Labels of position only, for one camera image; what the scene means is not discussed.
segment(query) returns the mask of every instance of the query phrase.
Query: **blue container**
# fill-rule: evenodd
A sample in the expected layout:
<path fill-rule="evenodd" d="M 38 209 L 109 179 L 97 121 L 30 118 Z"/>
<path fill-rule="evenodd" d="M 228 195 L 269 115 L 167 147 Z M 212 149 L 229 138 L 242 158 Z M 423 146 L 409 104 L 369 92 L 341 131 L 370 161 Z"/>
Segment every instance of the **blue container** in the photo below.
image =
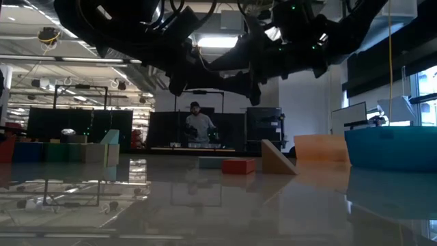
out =
<path fill-rule="evenodd" d="M 345 132 L 353 166 L 437 172 L 437 127 L 390 126 Z"/>
<path fill-rule="evenodd" d="M 39 163 L 42 160 L 42 143 L 16 142 L 13 163 Z"/>

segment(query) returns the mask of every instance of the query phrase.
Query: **white wall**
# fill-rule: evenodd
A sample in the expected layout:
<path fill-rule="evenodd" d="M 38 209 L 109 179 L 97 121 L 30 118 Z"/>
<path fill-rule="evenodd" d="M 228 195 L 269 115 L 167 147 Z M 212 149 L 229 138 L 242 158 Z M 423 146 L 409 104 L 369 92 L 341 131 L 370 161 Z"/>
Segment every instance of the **white wall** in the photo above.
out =
<path fill-rule="evenodd" d="M 278 78 L 273 78 L 265 85 L 260 85 L 261 103 L 258 107 L 278 107 L 279 106 L 279 82 Z M 207 90 L 209 92 L 219 92 L 218 90 Z M 183 93 L 177 99 L 176 111 L 190 111 L 190 103 L 197 101 L 201 107 L 214 107 L 216 113 L 221 113 L 222 96 L 221 94 L 194 95 Z M 174 111 L 175 96 L 170 91 L 157 91 L 155 94 L 155 112 Z M 225 92 L 224 113 L 244 113 L 247 107 L 252 107 L 251 102 L 246 96 Z"/>
<path fill-rule="evenodd" d="M 330 124 L 330 71 L 319 79 L 312 71 L 279 79 L 279 106 L 285 114 L 284 133 L 288 151 L 294 136 L 328 134 Z"/>
<path fill-rule="evenodd" d="M 393 83 L 392 88 L 393 98 L 397 96 L 409 96 L 411 95 L 410 82 L 407 80 L 404 83 L 402 89 L 402 81 L 396 81 Z M 349 98 L 349 104 L 355 105 L 357 103 L 366 102 L 367 110 L 375 109 L 378 106 L 378 100 L 390 98 L 390 85 L 383 85 L 368 92 L 353 96 Z"/>

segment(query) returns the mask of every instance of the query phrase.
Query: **wooden ramp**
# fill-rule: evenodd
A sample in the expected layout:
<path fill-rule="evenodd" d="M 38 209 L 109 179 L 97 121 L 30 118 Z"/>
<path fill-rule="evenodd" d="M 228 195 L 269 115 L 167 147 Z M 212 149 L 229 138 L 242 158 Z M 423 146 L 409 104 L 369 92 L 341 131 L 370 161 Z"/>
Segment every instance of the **wooden ramp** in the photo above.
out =
<path fill-rule="evenodd" d="M 297 167 L 269 140 L 262 140 L 262 172 L 264 174 L 299 174 Z"/>

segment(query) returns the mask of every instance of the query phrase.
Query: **equipment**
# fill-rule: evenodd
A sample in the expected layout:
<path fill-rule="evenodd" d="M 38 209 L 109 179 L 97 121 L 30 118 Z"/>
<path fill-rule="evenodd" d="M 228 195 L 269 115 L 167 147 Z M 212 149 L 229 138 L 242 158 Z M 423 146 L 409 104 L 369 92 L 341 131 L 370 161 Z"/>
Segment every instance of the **equipment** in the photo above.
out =
<path fill-rule="evenodd" d="M 158 1 L 131 1 L 129 4 L 109 0 L 55 0 L 61 24 L 95 46 L 104 57 L 109 48 L 153 66 L 170 78 L 169 90 L 179 96 L 184 90 L 212 88 L 241 94 L 258 105 L 259 84 L 271 77 L 312 69 L 322 76 L 329 65 L 342 62 L 355 52 L 369 31 L 370 24 L 388 0 L 362 0 L 338 23 L 324 15 L 313 15 L 310 0 L 274 0 L 271 22 L 261 22 L 238 7 L 249 32 L 238 38 L 234 48 L 212 63 L 205 61 L 188 37 L 214 13 L 199 20 L 184 0 L 178 8 L 170 0 L 173 14 L 163 22 L 165 0 L 160 14 L 152 21 Z M 272 41 L 265 30 L 278 27 L 282 40 Z M 233 77 L 222 78 L 219 71 L 242 70 Z"/>

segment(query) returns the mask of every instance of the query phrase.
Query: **glossy floor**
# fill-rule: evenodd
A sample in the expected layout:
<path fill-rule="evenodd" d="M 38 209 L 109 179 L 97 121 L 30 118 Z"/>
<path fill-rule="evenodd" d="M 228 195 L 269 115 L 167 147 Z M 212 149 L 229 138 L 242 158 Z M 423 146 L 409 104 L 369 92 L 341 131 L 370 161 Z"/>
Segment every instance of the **glossy floor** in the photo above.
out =
<path fill-rule="evenodd" d="M 12 183 L 0 245 L 437 245 L 437 174 L 298 162 L 298 176 L 233 176 L 196 160 L 146 156 L 129 182 Z"/>

